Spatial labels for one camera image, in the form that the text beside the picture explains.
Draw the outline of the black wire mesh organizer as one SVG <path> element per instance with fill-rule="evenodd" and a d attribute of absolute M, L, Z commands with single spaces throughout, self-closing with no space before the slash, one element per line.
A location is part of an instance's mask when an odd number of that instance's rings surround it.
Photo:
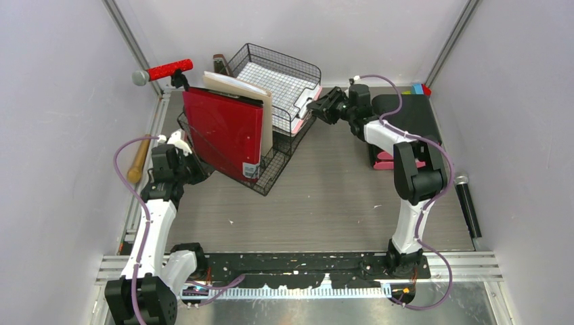
<path fill-rule="evenodd" d="M 320 86 L 320 91 L 322 75 L 321 70 L 314 64 L 252 43 L 245 44 L 228 62 L 229 68 L 233 72 L 233 77 L 215 72 L 204 72 L 202 77 L 203 86 L 199 88 L 230 93 L 232 95 L 241 95 L 263 101 L 263 132 L 259 179 L 254 183 L 234 180 L 265 196 L 294 154 L 298 143 L 305 133 L 305 127 L 310 122 L 294 137 L 290 136 L 290 127 L 276 127 L 273 123 L 271 92 L 236 78 L 243 67 L 249 62 L 276 72 L 288 74 L 292 77 L 316 82 Z M 192 145 L 190 129 L 184 112 L 184 104 L 183 112 L 178 121 L 181 128 L 185 129 L 187 133 L 186 139 L 190 142 L 192 152 L 197 155 Z"/>

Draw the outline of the red notebook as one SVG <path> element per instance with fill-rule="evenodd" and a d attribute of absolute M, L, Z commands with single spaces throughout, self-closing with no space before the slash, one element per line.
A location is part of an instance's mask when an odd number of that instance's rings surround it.
<path fill-rule="evenodd" d="M 183 92 L 197 155 L 237 181 L 259 179 L 263 101 L 198 87 Z"/>

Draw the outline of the black pink drawer cabinet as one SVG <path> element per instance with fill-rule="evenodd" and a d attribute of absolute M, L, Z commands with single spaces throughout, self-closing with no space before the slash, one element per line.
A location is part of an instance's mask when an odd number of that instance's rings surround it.
<path fill-rule="evenodd" d="M 435 120 L 430 99 L 425 95 L 402 95 L 403 105 L 397 114 L 387 120 L 395 127 L 416 135 L 434 139 L 442 144 L 438 124 Z M 372 105 L 377 115 L 395 110 L 398 106 L 398 97 L 393 94 L 376 95 Z M 370 164 L 375 170 L 391 170 L 393 159 L 391 154 L 374 145 L 368 145 Z"/>

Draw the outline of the pink clipboard with paper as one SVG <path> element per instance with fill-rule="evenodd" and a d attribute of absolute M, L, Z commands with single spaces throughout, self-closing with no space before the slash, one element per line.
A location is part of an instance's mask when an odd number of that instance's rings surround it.
<path fill-rule="evenodd" d="M 313 115 L 307 112 L 303 118 L 294 118 L 290 125 L 290 136 L 294 137 L 311 120 Z"/>

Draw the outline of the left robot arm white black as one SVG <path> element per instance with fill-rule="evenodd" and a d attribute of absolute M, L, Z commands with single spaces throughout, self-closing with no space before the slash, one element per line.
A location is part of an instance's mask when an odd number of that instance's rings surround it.
<path fill-rule="evenodd" d="M 177 244 L 164 258 L 185 185 L 206 179 L 200 161 L 183 140 L 157 145 L 151 158 L 150 180 L 134 194 L 141 221 L 131 254 L 104 291 L 115 324 L 174 324 L 183 285 L 202 279 L 208 269 L 197 242 Z"/>

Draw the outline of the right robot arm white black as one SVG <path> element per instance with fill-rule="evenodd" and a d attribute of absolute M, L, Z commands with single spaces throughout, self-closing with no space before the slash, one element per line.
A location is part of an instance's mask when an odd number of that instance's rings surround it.
<path fill-rule="evenodd" d="M 447 171 L 437 144 L 392 125 L 372 104 L 369 87 L 336 87 L 307 105 L 319 120 L 346 121 L 353 135 L 393 159 L 395 191 L 401 199 L 395 233 L 389 240 L 383 269 L 403 278 L 423 258 L 422 235 L 430 209 L 447 187 Z"/>

